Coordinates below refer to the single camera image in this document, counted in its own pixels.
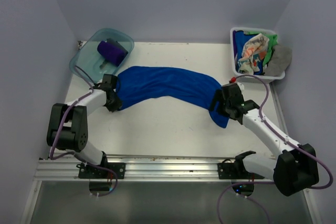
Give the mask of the blue towel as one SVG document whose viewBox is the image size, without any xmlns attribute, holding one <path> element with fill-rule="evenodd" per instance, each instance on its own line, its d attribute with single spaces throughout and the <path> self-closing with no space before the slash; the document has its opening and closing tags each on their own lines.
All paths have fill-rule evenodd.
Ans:
<svg viewBox="0 0 336 224">
<path fill-rule="evenodd" d="M 220 87 L 213 77 L 187 69 L 133 66 L 118 74 L 117 95 L 122 102 L 120 110 L 161 97 L 208 110 Z"/>
</svg>

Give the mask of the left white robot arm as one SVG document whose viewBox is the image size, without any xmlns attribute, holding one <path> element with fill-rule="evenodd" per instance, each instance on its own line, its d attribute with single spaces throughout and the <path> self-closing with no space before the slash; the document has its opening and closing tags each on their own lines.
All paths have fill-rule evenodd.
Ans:
<svg viewBox="0 0 336 224">
<path fill-rule="evenodd" d="M 87 94 L 78 99 L 52 106 L 47 130 L 49 158 L 57 160 L 72 155 L 81 162 L 91 165 L 90 171 L 97 178 L 109 172 L 106 154 L 89 141 L 88 116 L 99 108 L 113 113 L 122 107 L 118 97 L 121 88 L 117 76 L 105 74 L 102 81 L 90 87 Z"/>
</svg>

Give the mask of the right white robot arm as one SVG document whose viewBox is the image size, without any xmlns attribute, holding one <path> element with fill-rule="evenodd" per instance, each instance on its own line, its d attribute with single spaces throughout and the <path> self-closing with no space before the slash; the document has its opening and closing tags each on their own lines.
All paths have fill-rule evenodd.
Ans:
<svg viewBox="0 0 336 224">
<path fill-rule="evenodd" d="M 255 174 L 272 180 L 285 196 L 319 182 L 314 148 L 310 144 L 300 144 L 268 122 L 262 106 L 253 100 L 245 100 L 237 83 L 229 83 L 216 90 L 209 110 L 249 129 L 274 156 L 266 158 L 255 151 L 246 151 L 235 156 L 231 163 L 218 163 L 219 178 L 243 179 Z"/>
</svg>

